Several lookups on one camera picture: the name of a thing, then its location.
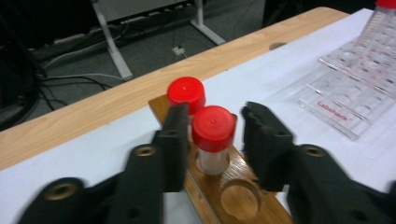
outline wooden table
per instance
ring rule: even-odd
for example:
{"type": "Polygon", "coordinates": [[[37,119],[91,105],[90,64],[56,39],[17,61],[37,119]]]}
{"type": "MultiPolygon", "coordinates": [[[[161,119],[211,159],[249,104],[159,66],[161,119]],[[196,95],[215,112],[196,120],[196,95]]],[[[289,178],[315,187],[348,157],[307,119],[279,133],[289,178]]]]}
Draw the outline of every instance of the wooden table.
{"type": "Polygon", "coordinates": [[[0,132],[0,170],[148,105],[150,99],[165,94],[168,84],[177,77],[213,77],[264,54],[276,43],[288,43],[346,16],[330,8],[315,8],[0,132]]]}

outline red bottle cap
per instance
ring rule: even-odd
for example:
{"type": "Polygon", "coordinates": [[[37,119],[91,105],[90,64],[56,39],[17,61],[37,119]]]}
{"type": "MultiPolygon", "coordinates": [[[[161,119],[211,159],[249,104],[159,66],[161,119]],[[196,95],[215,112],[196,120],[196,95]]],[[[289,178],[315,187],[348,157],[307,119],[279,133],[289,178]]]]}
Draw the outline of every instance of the red bottle cap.
{"type": "Polygon", "coordinates": [[[207,106],[192,118],[192,140],[198,148],[207,152],[219,152],[233,141],[235,119],[223,107],[207,106]]]}
{"type": "Polygon", "coordinates": [[[167,91],[171,105],[187,102],[189,114],[195,114],[205,105],[204,85],[195,77],[181,77],[173,81],[167,91]]]}
{"type": "Polygon", "coordinates": [[[396,9],[396,0],[377,0],[375,3],[379,7],[396,9]]]}

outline wooden stand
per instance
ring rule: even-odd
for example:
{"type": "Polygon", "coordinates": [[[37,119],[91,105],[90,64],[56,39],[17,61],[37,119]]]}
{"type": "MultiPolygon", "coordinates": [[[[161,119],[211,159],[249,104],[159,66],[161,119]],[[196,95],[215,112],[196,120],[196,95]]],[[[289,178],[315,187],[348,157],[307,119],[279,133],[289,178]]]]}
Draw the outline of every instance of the wooden stand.
{"type": "MultiPolygon", "coordinates": [[[[166,95],[148,102],[160,123],[169,109],[166,95]]],[[[257,177],[235,147],[221,175],[205,175],[195,165],[197,147],[191,143],[185,189],[204,223],[292,223],[274,193],[263,192],[257,177]]]]}

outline metal table leg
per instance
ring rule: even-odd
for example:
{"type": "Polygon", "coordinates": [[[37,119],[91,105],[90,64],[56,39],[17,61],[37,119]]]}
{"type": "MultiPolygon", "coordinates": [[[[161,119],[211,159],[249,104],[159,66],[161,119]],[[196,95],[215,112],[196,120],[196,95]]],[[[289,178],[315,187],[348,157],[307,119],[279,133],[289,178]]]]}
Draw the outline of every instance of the metal table leg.
{"type": "Polygon", "coordinates": [[[114,64],[116,65],[117,70],[120,73],[120,76],[125,81],[132,79],[134,77],[134,75],[132,74],[128,65],[122,58],[122,55],[120,54],[119,49],[117,48],[116,44],[114,43],[113,37],[111,36],[110,31],[108,30],[105,16],[103,15],[102,11],[99,8],[98,0],[92,0],[92,6],[93,6],[93,9],[95,10],[96,17],[99,20],[99,24],[102,27],[102,31],[105,34],[106,41],[107,41],[108,53],[110,54],[111,59],[113,60],[114,64]]]}
{"type": "Polygon", "coordinates": [[[222,39],[220,36],[215,34],[212,30],[204,25],[204,10],[202,0],[195,0],[195,5],[197,7],[197,15],[195,20],[191,21],[191,24],[201,33],[206,35],[210,40],[215,42],[215,44],[224,44],[226,42],[224,39],[222,39]]]}

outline floor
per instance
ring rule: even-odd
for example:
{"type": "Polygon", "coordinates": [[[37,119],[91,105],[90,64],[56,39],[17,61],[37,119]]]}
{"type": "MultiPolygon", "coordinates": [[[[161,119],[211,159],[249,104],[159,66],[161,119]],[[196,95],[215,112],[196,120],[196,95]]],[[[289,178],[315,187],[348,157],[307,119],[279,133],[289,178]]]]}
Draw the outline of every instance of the floor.
{"type": "MultiPolygon", "coordinates": [[[[263,8],[264,0],[207,1],[204,6],[205,25],[224,40],[232,41],[262,28],[263,8]]],[[[134,78],[216,46],[190,25],[195,11],[195,6],[181,7],[127,24],[110,26],[120,53],[134,78]],[[174,47],[183,48],[185,53],[176,55],[172,51],[174,47]]],[[[104,40],[102,32],[97,30],[89,35],[74,36],[33,51],[38,60],[48,59],[42,63],[48,77],[40,81],[43,94],[23,121],[123,83],[107,53],[106,43],[92,45],[101,40],[104,40]],[[60,53],[76,45],[85,45],[87,48],[67,54],[60,53]]]]}

